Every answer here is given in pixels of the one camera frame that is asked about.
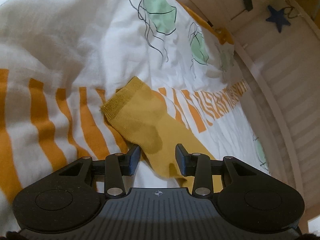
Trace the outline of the mustard yellow knit garment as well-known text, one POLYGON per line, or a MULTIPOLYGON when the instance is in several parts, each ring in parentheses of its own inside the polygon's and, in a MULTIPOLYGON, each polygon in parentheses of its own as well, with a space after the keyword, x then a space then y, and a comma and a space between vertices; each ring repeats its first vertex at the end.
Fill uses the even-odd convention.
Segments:
POLYGON ((151 88, 133 77, 101 107, 106 120, 127 141, 141 147, 152 169, 161 177, 174 178, 192 190, 194 178, 180 173, 175 148, 182 144, 189 153, 209 151, 185 127, 172 118, 151 88))

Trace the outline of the white orange patterned duvet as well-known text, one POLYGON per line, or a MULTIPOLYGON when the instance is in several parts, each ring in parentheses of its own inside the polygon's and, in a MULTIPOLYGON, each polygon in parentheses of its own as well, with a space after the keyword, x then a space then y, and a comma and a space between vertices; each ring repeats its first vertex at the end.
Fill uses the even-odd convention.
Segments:
POLYGON ((234 42, 176 0, 1 0, 1 234, 21 189, 78 158, 127 152, 101 106, 137 77, 185 147, 268 172, 234 42))

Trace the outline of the dark blue star decoration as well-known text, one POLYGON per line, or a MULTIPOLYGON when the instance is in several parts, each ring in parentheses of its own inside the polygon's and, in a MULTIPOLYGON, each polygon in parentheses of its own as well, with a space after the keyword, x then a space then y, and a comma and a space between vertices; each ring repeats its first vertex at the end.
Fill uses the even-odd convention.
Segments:
POLYGON ((284 14, 284 8, 280 10, 274 9, 271 5, 267 6, 270 16, 265 20, 266 22, 274 23, 278 33, 282 32, 283 26, 290 26, 291 23, 287 20, 284 14))

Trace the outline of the white bed frame rail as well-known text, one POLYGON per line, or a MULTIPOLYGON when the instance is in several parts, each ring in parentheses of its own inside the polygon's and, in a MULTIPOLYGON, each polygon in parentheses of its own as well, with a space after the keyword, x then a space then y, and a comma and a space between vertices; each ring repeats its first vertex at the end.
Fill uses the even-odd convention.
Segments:
POLYGON ((176 117, 181 120, 183 112, 178 97, 183 97, 193 122, 201 129, 229 114, 243 102, 252 129, 264 148, 270 173, 303 193, 297 151, 280 105, 258 65, 235 36, 235 32, 253 21, 270 0, 256 4, 251 11, 245 10, 242 0, 177 1, 198 25, 215 35, 220 44, 234 46, 234 59, 241 70, 236 81, 216 93, 206 89, 188 92, 169 87, 158 90, 160 98, 173 100, 176 117))

